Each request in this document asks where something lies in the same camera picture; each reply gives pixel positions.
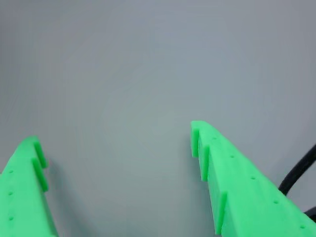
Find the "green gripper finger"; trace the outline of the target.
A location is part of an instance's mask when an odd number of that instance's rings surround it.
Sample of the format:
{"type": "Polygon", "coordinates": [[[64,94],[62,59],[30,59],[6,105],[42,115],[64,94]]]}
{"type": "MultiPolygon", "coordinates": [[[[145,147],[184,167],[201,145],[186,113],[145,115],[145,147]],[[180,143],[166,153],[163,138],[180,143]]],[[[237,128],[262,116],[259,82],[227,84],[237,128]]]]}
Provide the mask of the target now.
{"type": "Polygon", "coordinates": [[[208,184],[217,235],[315,236],[315,222],[207,122],[191,122],[191,151],[208,184]]]}
{"type": "Polygon", "coordinates": [[[44,193],[48,167],[40,141],[25,138],[0,174],[0,235],[2,237],[56,237],[44,193]]]}

